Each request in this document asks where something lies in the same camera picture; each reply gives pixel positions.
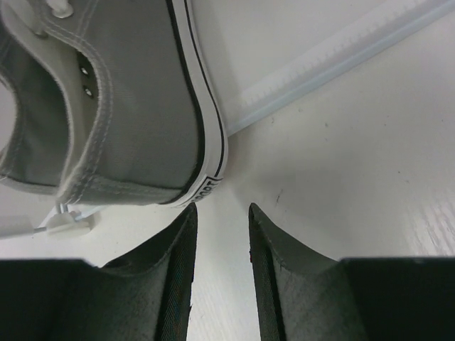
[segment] shoe tongue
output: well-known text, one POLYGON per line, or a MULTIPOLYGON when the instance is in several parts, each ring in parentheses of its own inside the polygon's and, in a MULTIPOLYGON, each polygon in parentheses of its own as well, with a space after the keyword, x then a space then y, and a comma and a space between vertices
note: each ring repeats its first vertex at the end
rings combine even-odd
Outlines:
MULTIPOLYGON (((1 4, 1 11, 7 30, 48 71, 62 92, 65 108, 60 114, 67 118, 69 129, 68 152, 66 160, 61 161, 65 164, 61 174, 64 181, 83 153, 96 112, 96 107, 91 109, 86 105, 87 95, 82 86, 77 51, 46 34, 27 0, 6 0, 1 4)), ((42 116, 40 112, 33 113, 36 117, 42 116)))
POLYGON ((4 24, 0 25, 0 77, 14 98, 16 117, 0 156, 1 182, 26 192, 52 194, 68 146, 65 103, 55 80, 16 41, 7 22, 17 23, 25 36, 45 39, 37 38, 8 4, 2 2, 0 12, 4 24))

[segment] shoelace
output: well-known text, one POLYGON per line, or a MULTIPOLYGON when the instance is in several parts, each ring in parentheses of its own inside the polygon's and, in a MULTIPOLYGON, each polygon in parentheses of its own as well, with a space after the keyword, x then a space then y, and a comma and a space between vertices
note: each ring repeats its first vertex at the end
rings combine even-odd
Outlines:
POLYGON ((73 14, 73 7, 68 0, 45 0, 45 2, 52 8, 52 14, 57 18, 67 18, 73 14))
POLYGON ((37 36, 42 38, 47 36, 28 0, 3 0, 3 2, 9 6, 22 22, 37 36))

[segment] metal eyelet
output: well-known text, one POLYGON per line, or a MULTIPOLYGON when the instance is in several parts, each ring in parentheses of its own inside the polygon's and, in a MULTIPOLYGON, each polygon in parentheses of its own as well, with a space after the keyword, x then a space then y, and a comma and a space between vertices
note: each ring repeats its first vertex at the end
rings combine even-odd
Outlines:
POLYGON ((90 77, 90 73, 87 71, 85 67, 80 66, 80 71, 83 73, 84 76, 90 77))
POLYGON ((94 97, 94 96, 93 96, 93 92, 92 92, 88 87, 86 87, 86 86, 84 85, 84 86, 82 86, 82 88, 84 89, 84 92, 85 92, 85 94, 86 94, 88 97, 90 97, 90 98, 93 98, 93 97, 94 97))
POLYGON ((61 11, 52 10, 52 15, 59 19, 65 19, 72 16, 74 9, 70 4, 67 4, 66 8, 61 11))

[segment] white rubber sole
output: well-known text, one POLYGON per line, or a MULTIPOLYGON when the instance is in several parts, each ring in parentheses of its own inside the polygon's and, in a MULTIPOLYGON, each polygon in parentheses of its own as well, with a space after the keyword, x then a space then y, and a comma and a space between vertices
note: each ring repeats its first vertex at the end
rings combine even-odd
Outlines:
POLYGON ((183 54, 198 98, 205 133, 203 165, 190 189, 176 201, 165 204, 184 207, 207 197, 220 184, 228 160, 228 136, 200 51, 193 21, 192 0, 172 0, 183 54))

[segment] sneaker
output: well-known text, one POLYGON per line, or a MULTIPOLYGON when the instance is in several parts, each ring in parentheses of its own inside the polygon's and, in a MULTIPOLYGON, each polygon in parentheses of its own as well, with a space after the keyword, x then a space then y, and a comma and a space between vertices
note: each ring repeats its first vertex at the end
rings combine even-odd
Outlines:
POLYGON ((8 0, 1 12, 10 32, 13 18, 34 33, 14 37, 63 94, 60 202, 183 206, 219 184, 227 136, 190 1, 8 0))

